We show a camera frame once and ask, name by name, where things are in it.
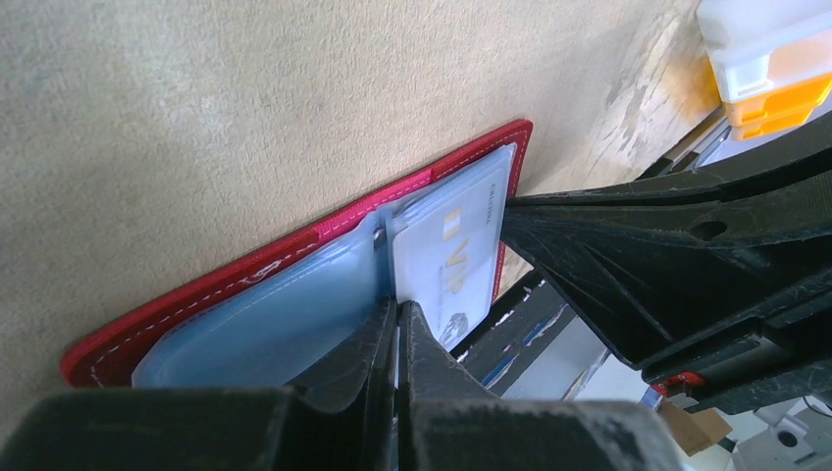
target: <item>scratched surface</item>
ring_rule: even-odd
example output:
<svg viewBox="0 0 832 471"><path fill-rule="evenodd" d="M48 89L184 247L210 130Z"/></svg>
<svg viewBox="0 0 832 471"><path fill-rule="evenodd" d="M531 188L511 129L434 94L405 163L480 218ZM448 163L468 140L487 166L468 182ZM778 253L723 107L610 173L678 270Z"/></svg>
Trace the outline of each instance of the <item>scratched surface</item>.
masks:
<svg viewBox="0 0 832 471"><path fill-rule="evenodd" d="M476 135L535 123L529 194L712 108L696 2L325 3L0 7L0 440L75 340Z"/></svg>

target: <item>red wallet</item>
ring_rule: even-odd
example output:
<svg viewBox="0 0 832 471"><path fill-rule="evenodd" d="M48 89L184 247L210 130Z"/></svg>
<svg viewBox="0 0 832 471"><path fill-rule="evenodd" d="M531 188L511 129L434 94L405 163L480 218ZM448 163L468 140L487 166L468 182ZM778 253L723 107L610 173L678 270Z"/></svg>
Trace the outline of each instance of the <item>red wallet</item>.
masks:
<svg viewBox="0 0 832 471"><path fill-rule="evenodd" d="M187 285L176 288L123 315L74 345L61 360L61 374L74 387L123 387L156 341L194 314L278 274L315 249L353 230L380 205L438 182L512 142L517 151L508 196L514 196L532 123L512 122L460 147L428 167L373 191L324 219L286 235ZM502 271L499 248L494 296Z"/></svg>

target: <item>cardboard box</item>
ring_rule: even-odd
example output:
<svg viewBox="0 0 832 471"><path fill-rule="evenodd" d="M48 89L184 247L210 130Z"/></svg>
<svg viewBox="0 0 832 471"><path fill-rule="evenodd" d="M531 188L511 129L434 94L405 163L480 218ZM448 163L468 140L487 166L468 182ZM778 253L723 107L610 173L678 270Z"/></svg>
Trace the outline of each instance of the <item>cardboard box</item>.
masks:
<svg viewBox="0 0 832 471"><path fill-rule="evenodd" d="M689 414L669 401L661 404L658 414L670 429L673 440L688 456L716 445L733 430L716 409Z"/></svg>

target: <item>plastic container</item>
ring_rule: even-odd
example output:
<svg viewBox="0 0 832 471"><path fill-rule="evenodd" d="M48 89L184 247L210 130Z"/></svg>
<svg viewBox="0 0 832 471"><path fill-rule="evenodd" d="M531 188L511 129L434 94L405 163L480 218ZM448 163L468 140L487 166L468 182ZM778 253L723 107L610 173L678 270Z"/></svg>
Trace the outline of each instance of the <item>plastic container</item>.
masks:
<svg viewBox="0 0 832 471"><path fill-rule="evenodd" d="M832 89L832 0L702 0L697 17L734 138L803 124Z"/></svg>

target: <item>black cable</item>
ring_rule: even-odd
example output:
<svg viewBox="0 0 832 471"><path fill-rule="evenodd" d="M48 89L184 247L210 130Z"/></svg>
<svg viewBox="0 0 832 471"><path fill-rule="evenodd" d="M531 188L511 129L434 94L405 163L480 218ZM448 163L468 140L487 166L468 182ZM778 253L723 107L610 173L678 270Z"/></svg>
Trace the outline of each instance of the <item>black cable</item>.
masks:
<svg viewBox="0 0 832 471"><path fill-rule="evenodd" d="M815 409L813 405L809 404L809 403L808 403L808 400L806 400L806 397L805 397L805 396L804 396L804 403L806 404L806 407L808 407L809 409L811 409L811 411L812 411L812 412L814 412L815 414L820 414L820 415L822 415L822 416L824 416L824 417L828 417L828 418L832 419L832 415L829 415L829 414L827 414L826 412L824 412L824 411L822 411L822 410L820 410L820 409Z"/></svg>

